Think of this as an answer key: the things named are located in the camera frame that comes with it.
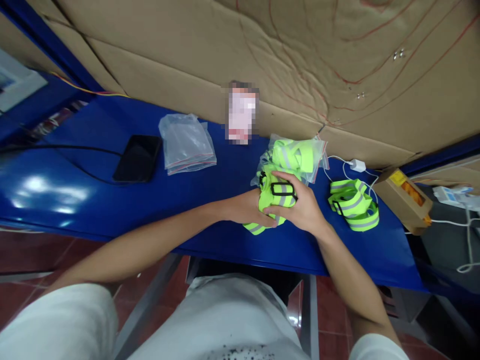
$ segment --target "hand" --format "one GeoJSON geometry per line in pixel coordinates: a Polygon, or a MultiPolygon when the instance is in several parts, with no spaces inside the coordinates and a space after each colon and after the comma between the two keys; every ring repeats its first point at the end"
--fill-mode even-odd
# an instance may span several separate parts
{"type": "Polygon", "coordinates": [[[298,200],[293,207],[269,206],[263,210],[265,214],[279,215],[290,220],[297,228],[318,236],[319,231],[329,223],[325,220],[312,189],[305,186],[293,174],[281,171],[272,171],[271,173],[278,178],[288,180],[293,185],[298,200]]]}
{"type": "Polygon", "coordinates": [[[218,201],[223,220],[239,224],[256,223],[267,228],[276,228],[277,222],[259,210],[260,189],[256,188],[241,195],[218,201]]]}

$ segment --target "cardboard box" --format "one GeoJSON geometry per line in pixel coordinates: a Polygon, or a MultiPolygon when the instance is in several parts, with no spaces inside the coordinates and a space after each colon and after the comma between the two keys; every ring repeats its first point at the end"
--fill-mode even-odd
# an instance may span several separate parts
{"type": "Polygon", "coordinates": [[[432,200],[398,168],[384,172],[373,189],[412,234],[430,226],[432,200]]]}

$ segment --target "black plastic buckle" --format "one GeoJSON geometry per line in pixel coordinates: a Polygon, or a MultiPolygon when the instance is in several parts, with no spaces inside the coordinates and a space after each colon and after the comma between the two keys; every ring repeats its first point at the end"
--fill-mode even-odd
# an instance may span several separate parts
{"type": "Polygon", "coordinates": [[[258,177],[258,182],[263,185],[263,180],[264,178],[267,177],[267,174],[265,173],[265,171],[260,171],[260,176],[258,177]]]}
{"type": "Polygon", "coordinates": [[[272,182],[270,184],[270,189],[271,189],[271,194],[272,195],[277,195],[277,196],[293,196],[293,198],[295,199],[295,201],[297,201],[299,198],[297,197],[297,195],[295,195],[295,188],[294,186],[292,185],[292,183],[290,181],[287,181],[287,182],[272,182]],[[290,185],[291,186],[291,192],[276,192],[274,189],[275,189],[275,185],[290,185]]]}
{"type": "Polygon", "coordinates": [[[340,214],[341,214],[343,217],[345,217],[344,212],[343,212],[343,210],[342,210],[342,207],[340,206],[340,203],[339,203],[338,201],[336,201],[336,200],[333,200],[331,203],[332,203],[332,204],[336,204],[336,205],[338,206],[338,210],[340,210],[340,214]]]}

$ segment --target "plastic bag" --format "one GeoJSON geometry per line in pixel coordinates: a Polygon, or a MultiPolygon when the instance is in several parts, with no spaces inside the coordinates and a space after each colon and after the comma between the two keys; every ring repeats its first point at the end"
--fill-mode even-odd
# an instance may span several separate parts
{"type": "Polygon", "coordinates": [[[192,172],[217,164],[208,123],[193,114],[169,114],[158,124],[168,175],[192,172]]]}
{"type": "MultiPolygon", "coordinates": [[[[251,180],[250,185],[260,186],[259,183],[259,173],[262,170],[263,166],[266,164],[274,164],[274,145],[277,140],[283,140],[289,142],[291,146],[298,145],[302,142],[309,142],[309,146],[312,148],[312,155],[313,155],[313,166],[311,172],[301,172],[299,171],[297,174],[301,177],[303,183],[307,185],[308,183],[315,184],[315,180],[317,178],[317,173],[319,168],[330,169],[329,166],[329,157],[327,156],[327,141],[323,141],[320,139],[320,136],[317,134],[314,138],[310,140],[302,140],[302,141],[294,141],[287,139],[285,137],[281,137],[277,134],[272,134],[270,136],[270,142],[268,143],[268,149],[260,156],[260,161],[256,168],[255,177],[251,180]]],[[[296,168],[285,166],[285,169],[290,169],[296,171],[296,168]]]]}

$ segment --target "smartphone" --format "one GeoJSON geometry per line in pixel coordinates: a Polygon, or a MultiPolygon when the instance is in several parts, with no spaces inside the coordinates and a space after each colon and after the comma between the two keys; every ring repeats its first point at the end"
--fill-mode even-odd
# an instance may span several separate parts
{"type": "Polygon", "coordinates": [[[159,136],[132,135],[118,162],[113,180],[119,183],[146,183],[154,174],[162,146],[159,136]]]}

